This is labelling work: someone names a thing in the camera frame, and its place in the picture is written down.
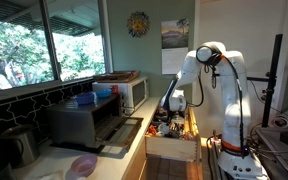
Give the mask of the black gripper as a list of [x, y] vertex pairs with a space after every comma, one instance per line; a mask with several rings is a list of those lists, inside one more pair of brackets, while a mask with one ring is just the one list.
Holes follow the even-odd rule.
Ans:
[[184, 111], [187, 107], [187, 101], [183, 90], [167, 91], [161, 99], [160, 105], [164, 110]]

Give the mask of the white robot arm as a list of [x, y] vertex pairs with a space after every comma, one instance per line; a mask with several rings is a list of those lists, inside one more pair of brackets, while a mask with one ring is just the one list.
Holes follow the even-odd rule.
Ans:
[[234, 180], [268, 180], [259, 159], [247, 145], [251, 122], [250, 97], [244, 58], [239, 51], [227, 51], [221, 42], [203, 43], [187, 53], [181, 70], [172, 79], [161, 100], [167, 111], [184, 111], [188, 103], [178, 88], [192, 83], [202, 69], [216, 69], [221, 80], [224, 107], [223, 130], [217, 164]]

